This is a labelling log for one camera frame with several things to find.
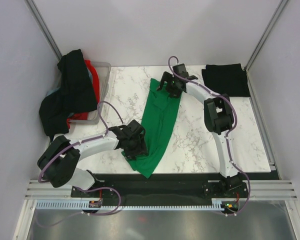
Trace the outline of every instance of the robotic arm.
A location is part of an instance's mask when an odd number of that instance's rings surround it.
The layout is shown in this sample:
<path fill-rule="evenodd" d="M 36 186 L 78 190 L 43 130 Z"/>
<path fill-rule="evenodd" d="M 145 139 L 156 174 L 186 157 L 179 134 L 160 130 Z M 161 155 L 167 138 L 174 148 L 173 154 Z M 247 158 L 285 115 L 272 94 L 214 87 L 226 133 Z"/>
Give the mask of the robotic arm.
<path fill-rule="evenodd" d="M 180 98 L 181 93 L 185 92 L 204 105 L 204 124 L 208 131 L 212 133 L 216 144 L 222 176 L 220 181 L 222 188 L 224 191 L 229 191 L 240 187 L 243 184 L 243 176 L 231 159 L 230 153 L 233 153 L 232 140 L 227 135 L 234 123 L 233 111 L 225 101 L 227 99 L 230 102 L 229 96 L 222 94 L 222 97 L 220 97 L 216 92 L 207 91 L 208 88 L 204 87 L 203 82 L 200 82 L 193 75 L 189 76 L 184 64 L 175 65 L 172 69 L 174 74 L 166 71 L 163 73 L 157 90 L 160 91 L 166 82 L 165 90 L 170 93 L 171 98 Z"/>
<path fill-rule="evenodd" d="M 145 134 L 145 129 L 133 120 L 128 125 L 110 127 L 107 134 L 74 140 L 68 140 L 61 135 L 51 143 L 37 165 L 54 188 L 70 184 L 88 190 L 96 179 L 90 171 L 77 168 L 79 161 L 115 149 L 123 149 L 125 157 L 129 159 L 136 159 L 138 155 L 147 156 Z"/>

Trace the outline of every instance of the metal floor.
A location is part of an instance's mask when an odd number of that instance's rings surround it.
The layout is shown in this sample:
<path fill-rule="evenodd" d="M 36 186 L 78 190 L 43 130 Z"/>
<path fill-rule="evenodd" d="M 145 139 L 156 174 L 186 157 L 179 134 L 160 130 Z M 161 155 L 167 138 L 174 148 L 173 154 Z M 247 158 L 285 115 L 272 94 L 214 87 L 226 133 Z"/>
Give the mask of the metal floor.
<path fill-rule="evenodd" d="M 36 210 L 49 225 L 73 210 Z M 208 211 L 124 210 L 110 216 L 77 215 L 45 229 L 32 224 L 34 240 L 295 240 L 284 202 L 249 202 L 238 216 Z"/>

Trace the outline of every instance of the green cloth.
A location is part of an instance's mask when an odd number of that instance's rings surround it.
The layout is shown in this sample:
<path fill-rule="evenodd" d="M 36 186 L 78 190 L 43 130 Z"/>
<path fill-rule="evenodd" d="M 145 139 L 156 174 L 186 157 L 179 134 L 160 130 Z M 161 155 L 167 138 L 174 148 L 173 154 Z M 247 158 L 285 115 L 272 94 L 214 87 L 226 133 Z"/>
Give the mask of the green cloth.
<path fill-rule="evenodd" d="M 160 82 L 151 78 L 150 91 L 142 116 L 148 156 L 127 159 L 133 170 L 149 178 L 163 157 L 177 119 L 180 98 L 169 97 L 164 87 L 157 91 Z"/>

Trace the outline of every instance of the clothing pile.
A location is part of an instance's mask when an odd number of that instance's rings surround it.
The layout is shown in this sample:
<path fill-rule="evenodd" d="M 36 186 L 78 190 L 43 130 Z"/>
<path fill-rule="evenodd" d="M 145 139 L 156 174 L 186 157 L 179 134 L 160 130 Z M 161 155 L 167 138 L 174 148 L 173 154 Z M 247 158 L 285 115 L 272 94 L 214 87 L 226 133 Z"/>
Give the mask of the clothing pile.
<path fill-rule="evenodd" d="M 48 92 L 39 109 L 44 133 L 50 138 L 68 133 L 70 119 L 87 120 L 100 101 L 97 71 L 89 60 L 84 60 L 80 49 L 64 55 L 57 67 L 61 85 Z"/>
<path fill-rule="evenodd" d="M 204 85 L 218 94 L 229 97 L 250 97 L 247 71 L 241 64 L 206 65 L 202 69 Z"/>

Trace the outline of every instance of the cable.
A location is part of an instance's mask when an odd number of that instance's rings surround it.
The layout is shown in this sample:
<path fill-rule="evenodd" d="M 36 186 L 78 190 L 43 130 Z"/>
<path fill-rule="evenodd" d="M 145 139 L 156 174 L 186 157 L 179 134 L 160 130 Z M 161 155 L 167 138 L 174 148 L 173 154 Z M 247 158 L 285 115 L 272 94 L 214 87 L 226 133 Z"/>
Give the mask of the cable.
<path fill-rule="evenodd" d="M 113 210 L 108 211 L 108 212 L 104 212 L 104 213 L 89 213 L 89 215 L 93 215 L 93 216 L 111 215 L 111 214 L 114 214 L 120 208 L 120 205 L 121 205 L 121 196 L 120 196 L 120 193 L 117 190 L 115 190 L 114 188 L 112 188 L 112 187 L 103 186 L 103 187 L 93 188 L 93 189 L 89 189 L 89 190 L 83 190 L 80 187 L 75 187 L 75 188 L 77 188 L 78 190 L 80 190 L 81 192 L 84 192 L 84 193 L 91 193 L 91 192 L 95 192 L 95 191 L 99 191 L 99 190 L 111 190 L 111 191 L 114 191 L 117 194 L 117 196 L 119 198 L 119 202 L 118 202 L 117 206 Z"/>
<path fill-rule="evenodd" d="M 104 213 L 85 213 L 85 212 L 83 212 L 83 211 L 77 211 L 77 212 L 74 212 L 74 213 L 72 213 L 72 214 L 66 216 L 65 218 L 63 218 L 63 219 L 61 219 L 61 220 L 59 220 L 59 221 L 57 221 L 57 222 L 55 222 L 55 223 L 53 223 L 53 224 L 50 224 L 50 225 L 43 225 L 43 224 L 41 224 L 41 223 L 38 221 L 38 213 L 35 213 L 35 214 L 34 214 L 34 222 L 35 222 L 40 228 L 49 229 L 49 228 L 52 228 L 52 227 L 54 227 L 54 226 L 56 226 L 56 225 L 62 223 L 62 222 L 65 221 L 65 220 L 68 220 L 68 219 L 70 219 L 70 218 L 72 218 L 72 217 L 74 217 L 74 216 L 80 215 L 80 214 L 86 214 L 86 215 L 88 215 L 88 216 L 90 216 L 90 215 L 92 215 L 92 216 L 107 216 L 107 215 L 111 215 L 111 214 L 116 213 L 116 211 L 118 210 L 118 208 L 119 208 L 120 205 L 121 205 L 121 196 L 120 196 L 120 193 L 119 193 L 117 190 L 115 190 L 114 188 L 112 188 L 112 187 L 103 186 L 103 187 L 98 187 L 98 188 L 94 188 L 94 189 L 90 189 L 90 190 L 83 190 L 83 189 L 81 189 L 80 187 L 76 187 L 76 188 L 77 188 L 78 190 L 82 191 L 82 192 L 85 192 L 85 193 L 91 193 L 91 192 L 102 191 L 102 190 L 110 190 L 110 191 L 114 191 L 114 192 L 117 194 L 118 198 L 119 198 L 118 204 L 117 204 L 117 206 L 116 206 L 113 210 L 108 211 L 108 212 L 104 212 Z M 31 233 L 30 233 L 30 234 L 31 234 L 31 240 L 33 240 L 33 239 L 34 239 L 34 231 L 31 230 Z"/>
<path fill-rule="evenodd" d="M 171 56 L 169 57 L 168 59 L 168 66 L 169 66 L 169 69 L 170 71 L 173 73 L 173 75 L 183 81 L 185 81 L 186 83 L 191 83 L 191 84 L 196 84 L 198 85 L 199 87 L 203 88 L 204 90 L 206 90 L 211 96 L 213 97 L 216 97 L 216 98 L 220 98 L 222 100 L 224 100 L 228 105 L 229 107 L 231 108 L 232 112 L 233 112 L 233 118 L 234 118 L 234 124 L 233 124 L 233 127 L 228 130 L 225 134 L 225 140 L 226 140 L 226 147 L 227 147 L 227 150 L 228 150 L 228 154 L 229 154 L 229 158 L 230 158 L 230 163 L 232 164 L 232 166 L 238 170 L 239 173 L 241 173 L 242 175 L 244 175 L 244 177 L 246 178 L 247 182 L 248 182 L 248 196 L 246 198 L 246 201 L 244 202 L 243 206 L 241 209 L 238 210 L 238 212 L 236 212 L 237 214 L 240 213 L 245 207 L 246 207 L 246 204 L 247 202 L 249 201 L 249 198 L 250 198 L 250 192 L 251 192 L 251 183 L 250 183 L 250 179 L 248 177 L 248 175 L 242 171 L 239 167 L 237 167 L 237 165 L 234 163 L 234 160 L 232 158 L 232 154 L 231 154 L 231 149 L 230 149 L 230 142 L 229 142 L 229 133 L 231 133 L 236 127 L 237 127 L 237 124 L 238 124 L 238 116 L 237 116 L 237 113 L 236 113 L 236 110 L 234 108 L 234 106 L 231 104 L 231 102 L 225 98 L 224 96 L 220 95 L 220 94 L 216 94 L 214 93 L 210 88 L 200 84 L 200 83 L 197 83 L 197 82 L 194 82 L 194 81 L 191 81 L 191 80 L 188 80 L 182 76 L 179 76 L 178 74 L 176 74 L 173 70 L 173 68 L 171 67 L 171 64 L 170 64 L 170 61 L 171 59 L 176 59 L 176 62 L 177 64 L 179 63 L 179 59 L 176 57 L 176 56 Z"/>
<path fill-rule="evenodd" d="M 114 111 L 116 112 L 116 114 L 119 116 L 121 122 L 124 123 L 124 121 L 122 120 L 122 118 L 121 118 L 119 112 L 117 111 L 117 109 L 116 109 L 111 103 L 109 103 L 109 102 L 107 102 L 107 101 L 100 101 L 100 102 L 98 103 L 98 105 L 97 105 L 97 113 L 98 113 L 98 115 L 99 115 L 101 121 L 103 122 L 103 124 L 104 124 L 104 126 L 105 126 L 105 133 L 104 133 L 104 135 L 107 135 L 108 132 L 109 132 L 109 127 L 108 127 L 106 121 L 104 120 L 104 118 L 101 116 L 101 113 L 100 113 L 100 107 L 99 107 L 100 104 L 103 104 L 103 103 L 110 105 L 110 106 L 114 109 Z M 99 136 L 87 138 L 87 139 L 83 140 L 82 143 L 86 143 L 86 142 L 89 142 L 89 141 L 101 139 L 101 138 L 104 137 L 104 135 L 102 134 L 102 135 L 99 135 Z M 60 152 L 58 152 L 58 153 L 57 153 L 57 154 L 56 154 L 56 155 L 55 155 L 55 156 L 54 156 L 54 157 L 53 157 L 53 158 L 52 158 L 52 159 L 44 166 L 44 168 L 42 169 L 42 171 L 40 172 L 40 174 L 39 174 L 39 176 L 38 176 L 38 182 L 39 182 L 39 183 L 48 183 L 48 182 L 49 182 L 48 180 L 43 180 L 43 179 L 42 179 L 43 176 L 44 176 L 44 173 L 46 172 L 46 170 L 51 166 L 51 164 L 54 163 L 54 161 L 55 161 L 56 159 L 58 159 L 58 157 L 59 157 L 60 155 L 62 155 L 62 154 L 65 153 L 67 150 L 69 150 L 69 149 L 71 149 L 71 148 L 73 148 L 73 147 L 75 147 L 75 146 L 77 146 L 77 145 L 79 145 L 79 144 L 80 144 L 80 142 L 77 141 L 77 142 L 75 142 L 75 143 L 73 143 L 73 144 L 70 144 L 69 146 L 65 147 L 65 148 L 62 149 Z"/>
<path fill-rule="evenodd" d="M 236 201 L 235 201 L 234 204 L 237 204 L 237 203 L 239 202 L 239 199 L 240 199 L 240 195 L 239 195 L 239 193 L 237 192 L 237 193 L 236 193 Z"/>

